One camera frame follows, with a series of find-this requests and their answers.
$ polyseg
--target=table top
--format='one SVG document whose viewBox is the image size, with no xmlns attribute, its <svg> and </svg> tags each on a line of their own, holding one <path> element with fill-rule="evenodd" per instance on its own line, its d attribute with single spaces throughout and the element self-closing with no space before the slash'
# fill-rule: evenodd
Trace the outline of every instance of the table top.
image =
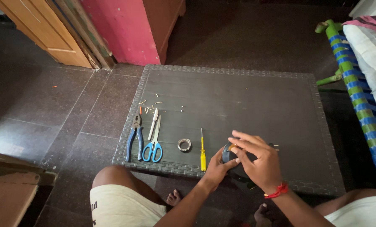
<svg viewBox="0 0 376 227">
<path fill-rule="evenodd" d="M 151 105 L 161 115 L 158 141 L 163 157 L 158 163 L 138 161 L 135 138 L 131 162 L 125 162 L 130 126 L 140 106 L 143 146 L 149 143 L 154 111 L 147 115 L 144 109 Z M 282 175 L 293 190 L 336 196 L 345 193 L 311 74 L 146 65 L 113 163 L 162 175 L 200 178 L 204 174 L 200 167 L 201 128 L 207 163 L 236 129 L 279 145 Z M 177 148 L 183 138 L 192 143 L 186 153 Z"/>
</svg>

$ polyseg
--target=person's right hand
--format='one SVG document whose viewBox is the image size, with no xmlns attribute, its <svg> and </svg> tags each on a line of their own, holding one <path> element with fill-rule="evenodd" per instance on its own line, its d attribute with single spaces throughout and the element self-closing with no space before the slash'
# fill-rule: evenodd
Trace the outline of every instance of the person's right hand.
<svg viewBox="0 0 376 227">
<path fill-rule="evenodd" d="M 246 174 L 266 194 L 275 193 L 276 187 L 282 183 L 278 152 L 259 136 L 250 136 L 236 130 L 233 130 L 233 136 L 240 139 L 230 137 L 229 141 L 242 149 L 233 147 L 231 151 L 241 160 Z M 246 152 L 253 153 L 258 159 L 251 162 Z"/>
</svg>

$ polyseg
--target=pliers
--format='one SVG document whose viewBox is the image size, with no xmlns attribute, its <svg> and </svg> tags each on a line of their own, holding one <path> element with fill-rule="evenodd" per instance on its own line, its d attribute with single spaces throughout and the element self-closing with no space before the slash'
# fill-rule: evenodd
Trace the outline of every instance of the pliers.
<svg viewBox="0 0 376 227">
<path fill-rule="evenodd" d="M 139 139 L 139 153 L 138 153 L 137 158 L 139 161 L 143 160 L 143 157 L 141 155 L 143 151 L 143 135 L 141 133 L 141 130 L 143 127 L 140 125 L 141 125 L 140 114 L 136 113 L 135 117 L 133 118 L 133 122 L 131 126 L 132 132 L 130 133 L 130 136 L 128 139 L 128 145 L 126 147 L 126 161 L 127 162 L 130 162 L 130 153 L 132 151 L 132 140 L 135 138 L 136 130 L 137 130 L 137 138 Z"/>
</svg>

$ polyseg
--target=dark granite floor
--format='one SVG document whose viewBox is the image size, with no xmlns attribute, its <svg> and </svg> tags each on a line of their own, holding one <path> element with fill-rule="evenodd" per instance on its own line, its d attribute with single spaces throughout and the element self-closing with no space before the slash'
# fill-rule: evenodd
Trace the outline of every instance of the dark granite floor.
<svg viewBox="0 0 376 227">
<path fill-rule="evenodd" d="M 322 79 L 333 75 L 337 64 L 325 35 L 314 33 L 315 25 L 329 18 L 343 21 L 348 12 L 188 1 L 171 35 L 166 64 L 313 73 Z M 18 30 L 0 26 L 0 153 L 59 174 L 36 226 L 92 225 L 91 183 L 111 164 L 142 70 L 126 64 L 112 71 L 59 64 Z M 326 87 L 345 89 L 341 82 Z M 321 97 L 347 189 L 376 187 L 348 95 L 322 92 Z M 163 198 L 174 188 L 186 194 L 195 185 L 195 180 L 135 174 Z M 323 200 L 308 198 L 310 204 Z M 196 224 L 236 226 L 262 202 L 282 218 L 261 192 L 250 197 L 227 181 L 206 201 Z"/>
</svg>

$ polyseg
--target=white pen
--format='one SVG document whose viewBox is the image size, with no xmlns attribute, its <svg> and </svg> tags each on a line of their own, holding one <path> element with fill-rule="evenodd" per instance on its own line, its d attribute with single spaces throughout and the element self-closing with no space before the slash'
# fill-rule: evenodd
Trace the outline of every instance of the white pen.
<svg viewBox="0 0 376 227">
<path fill-rule="evenodd" d="M 154 129 L 154 124 L 155 124 L 155 121 L 157 120 L 157 117 L 158 117 L 158 110 L 157 108 L 155 109 L 154 111 L 154 116 L 153 116 L 153 122 L 151 123 L 151 128 L 150 128 L 150 133 L 149 133 L 149 138 L 147 140 L 151 140 L 151 135 L 153 133 L 153 129 Z"/>
</svg>

